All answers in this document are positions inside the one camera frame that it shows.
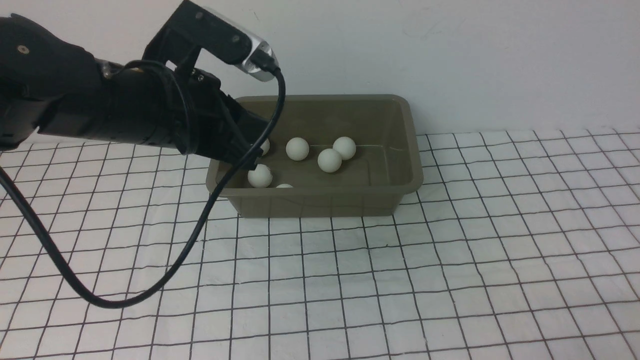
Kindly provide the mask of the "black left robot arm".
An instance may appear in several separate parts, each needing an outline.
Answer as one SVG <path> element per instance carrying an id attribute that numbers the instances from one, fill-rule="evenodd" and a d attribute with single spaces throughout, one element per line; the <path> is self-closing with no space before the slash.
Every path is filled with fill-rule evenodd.
<path id="1" fill-rule="evenodd" d="M 261 81 L 278 82 L 276 109 L 260 116 L 195 65 L 201 52 Z M 97 59 L 38 23 L 0 21 L 1 150 L 32 133 L 176 150 L 252 170 L 284 107 L 286 85 L 267 41 L 185 0 L 141 59 Z"/>

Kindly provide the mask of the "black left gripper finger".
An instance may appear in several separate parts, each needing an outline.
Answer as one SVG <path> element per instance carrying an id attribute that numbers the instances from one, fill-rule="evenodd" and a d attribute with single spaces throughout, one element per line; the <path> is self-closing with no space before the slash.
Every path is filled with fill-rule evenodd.
<path id="1" fill-rule="evenodd" d="M 222 94 L 222 147 L 226 151 L 248 151 L 263 134 L 269 121 Z"/>
<path id="2" fill-rule="evenodd" d="M 230 150 L 227 151 L 227 164 L 237 167 L 239 170 L 255 170 L 265 152 L 262 146 L 258 146 L 255 149 L 253 147 L 254 144 L 231 144 Z"/>

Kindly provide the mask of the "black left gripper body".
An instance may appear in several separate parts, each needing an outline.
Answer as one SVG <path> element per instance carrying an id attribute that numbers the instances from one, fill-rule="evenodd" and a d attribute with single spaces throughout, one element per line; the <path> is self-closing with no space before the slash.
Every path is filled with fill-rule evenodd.
<path id="1" fill-rule="evenodd" d="M 221 91 L 214 75 L 192 69 L 174 73 L 176 114 L 173 142 L 183 155 L 199 155 L 225 163 L 237 162 L 250 147 L 242 130 L 247 111 Z"/>

